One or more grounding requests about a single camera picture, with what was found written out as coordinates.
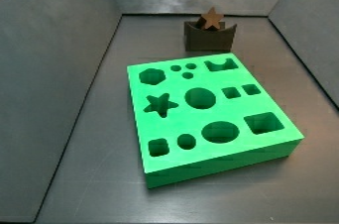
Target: rectangular hole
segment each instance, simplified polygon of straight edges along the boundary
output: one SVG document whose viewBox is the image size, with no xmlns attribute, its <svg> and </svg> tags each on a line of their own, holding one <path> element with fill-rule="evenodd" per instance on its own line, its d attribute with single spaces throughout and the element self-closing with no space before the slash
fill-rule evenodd
<svg viewBox="0 0 339 224">
<path fill-rule="evenodd" d="M 227 87 L 223 89 L 223 92 L 228 99 L 240 97 L 240 93 L 235 87 Z"/>
<path fill-rule="evenodd" d="M 271 112 L 248 116 L 244 119 L 256 135 L 283 129 L 280 121 Z"/>
</svg>

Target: hexagonal hole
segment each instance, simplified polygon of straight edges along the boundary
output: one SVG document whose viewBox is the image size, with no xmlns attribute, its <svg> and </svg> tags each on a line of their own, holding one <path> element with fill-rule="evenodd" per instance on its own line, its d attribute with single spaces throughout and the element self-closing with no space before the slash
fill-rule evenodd
<svg viewBox="0 0 339 224">
<path fill-rule="evenodd" d="M 149 85 L 157 85 L 165 80 L 164 71 L 161 69 L 145 69 L 138 73 L 140 82 Z"/>
</svg>

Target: star-shaped block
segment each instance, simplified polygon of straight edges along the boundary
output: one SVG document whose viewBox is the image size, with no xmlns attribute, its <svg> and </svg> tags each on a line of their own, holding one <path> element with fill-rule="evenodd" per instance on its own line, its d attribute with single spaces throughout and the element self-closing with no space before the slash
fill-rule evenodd
<svg viewBox="0 0 339 224">
<path fill-rule="evenodd" d="M 201 14 L 201 17 L 196 23 L 196 27 L 202 30 L 220 30 L 220 20 L 224 15 L 216 13 L 214 7 L 212 7 L 206 14 Z"/>
<path fill-rule="evenodd" d="M 166 117 L 168 109 L 176 108 L 178 106 L 177 103 L 169 101 L 169 94 L 164 93 L 158 97 L 146 96 L 146 100 L 149 101 L 149 105 L 144 108 L 144 112 L 157 112 L 161 118 Z"/>
</svg>

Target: green foam block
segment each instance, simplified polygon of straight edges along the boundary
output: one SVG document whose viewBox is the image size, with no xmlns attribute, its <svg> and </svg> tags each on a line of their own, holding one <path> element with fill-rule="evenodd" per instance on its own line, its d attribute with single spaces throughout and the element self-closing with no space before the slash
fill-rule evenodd
<svg viewBox="0 0 339 224">
<path fill-rule="evenodd" d="M 285 157 L 303 139 L 233 54 L 126 71 L 148 188 Z"/>
</svg>

